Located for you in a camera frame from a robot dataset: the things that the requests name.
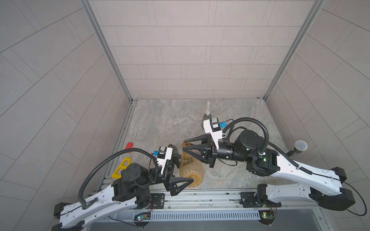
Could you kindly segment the orange translucent spray bottle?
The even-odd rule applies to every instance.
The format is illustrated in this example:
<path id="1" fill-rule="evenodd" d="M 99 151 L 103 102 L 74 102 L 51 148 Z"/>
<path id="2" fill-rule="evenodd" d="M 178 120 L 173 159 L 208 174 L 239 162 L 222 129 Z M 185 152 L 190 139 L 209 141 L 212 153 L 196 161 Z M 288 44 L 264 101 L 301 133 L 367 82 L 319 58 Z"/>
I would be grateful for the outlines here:
<path id="1" fill-rule="evenodd" d="M 200 186 L 204 180 L 204 174 L 204 168 L 201 162 L 183 151 L 181 154 L 179 175 L 182 178 L 192 178 L 194 180 L 189 187 L 196 188 Z"/>

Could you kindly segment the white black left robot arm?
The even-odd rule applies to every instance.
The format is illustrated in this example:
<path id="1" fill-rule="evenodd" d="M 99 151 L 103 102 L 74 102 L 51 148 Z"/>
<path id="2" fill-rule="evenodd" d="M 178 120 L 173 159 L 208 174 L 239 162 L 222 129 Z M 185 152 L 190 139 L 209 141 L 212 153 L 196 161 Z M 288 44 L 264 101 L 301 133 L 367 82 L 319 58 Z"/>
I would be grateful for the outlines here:
<path id="1" fill-rule="evenodd" d="M 135 224 L 148 219 L 154 209 L 163 208 L 164 194 L 151 193 L 150 186 L 164 184 L 172 196 L 193 183 L 192 178 L 173 176 L 173 167 L 178 158 L 152 157 L 154 167 L 148 169 L 137 163 L 121 171 L 121 177 L 102 191 L 80 199 L 77 203 L 59 203 L 54 216 L 59 223 L 53 231 L 82 231 L 98 220 L 128 209 L 143 209 L 144 213 L 134 219 Z"/>

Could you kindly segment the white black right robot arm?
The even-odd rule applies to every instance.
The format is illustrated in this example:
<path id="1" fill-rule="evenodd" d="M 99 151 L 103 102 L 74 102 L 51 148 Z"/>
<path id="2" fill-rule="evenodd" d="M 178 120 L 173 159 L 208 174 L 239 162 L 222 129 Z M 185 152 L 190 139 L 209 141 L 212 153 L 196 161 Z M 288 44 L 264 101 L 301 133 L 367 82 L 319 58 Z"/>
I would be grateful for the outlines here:
<path id="1" fill-rule="evenodd" d="M 263 155 L 259 148 L 264 138 L 251 130 L 244 130 L 234 143 L 223 141 L 219 136 L 205 134 L 185 141 L 183 152 L 202 163 L 214 167 L 216 160 L 231 160 L 246 163 L 251 174 L 260 177 L 280 177 L 291 181 L 288 185 L 259 184 L 255 204 L 280 206 L 284 201 L 308 201 L 320 207 L 344 211 L 355 204 L 351 190 L 343 188 L 346 173 L 340 167 L 330 170 L 295 162 L 276 146 L 266 149 Z"/>

